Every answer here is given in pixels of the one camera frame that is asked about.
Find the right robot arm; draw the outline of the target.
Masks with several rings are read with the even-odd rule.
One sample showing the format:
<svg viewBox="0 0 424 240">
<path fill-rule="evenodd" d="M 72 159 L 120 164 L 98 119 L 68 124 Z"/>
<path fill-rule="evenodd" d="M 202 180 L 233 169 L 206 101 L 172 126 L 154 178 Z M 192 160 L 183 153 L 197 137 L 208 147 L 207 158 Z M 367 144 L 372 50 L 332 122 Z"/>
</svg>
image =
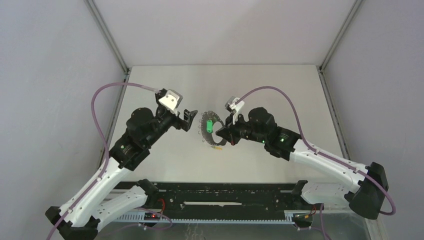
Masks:
<svg viewBox="0 0 424 240">
<path fill-rule="evenodd" d="M 365 165 L 349 159 L 339 158 L 327 151 L 315 148 L 292 130 L 278 126 L 272 114 L 263 107 L 248 113 L 248 120 L 239 115 L 226 118 L 216 135 L 236 145 L 241 139 L 262 143 L 264 149 L 276 158 L 305 164 L 317 171 L 334 177 L 338 183 L 329 183 L 329 188 L 338 187 L 333 193 L 324 192 L 318 184 L 309 180 L 299 181 L 297 191 L 291 194 L 291 204 L 304 209 L 309 204 L 330 202 L 348 205 L 363 218 L 376 220 L 380 214 L 385 193 L 389 189 L 385 168 L 376 162 Z"/>
</svg>

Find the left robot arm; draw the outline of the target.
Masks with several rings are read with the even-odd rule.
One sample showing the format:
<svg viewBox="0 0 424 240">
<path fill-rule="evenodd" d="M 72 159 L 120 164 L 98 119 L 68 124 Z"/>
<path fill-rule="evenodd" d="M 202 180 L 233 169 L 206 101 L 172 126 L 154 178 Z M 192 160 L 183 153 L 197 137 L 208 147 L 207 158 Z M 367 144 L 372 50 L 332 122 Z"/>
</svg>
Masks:
<svg viewBox="0 0 424 240">
<path fill-rule="evenodd" d="M 138 181 L 121 195 L 104 201 L 125 177 L 150 154 L 150 149 L 171 127 L 188 131 L 198 111 L 184 110 L 183 118 L 159 104 L 153 113 L 147 107 L 134 110 L 126 130 L 109 150 L 98 171 L 62 206 L 51 206 L 45 215 L 65 240 L 93 240 L 109 223 L 142 207 L 153 208 L 158 189 L 147 179 Z"/>
</svg>

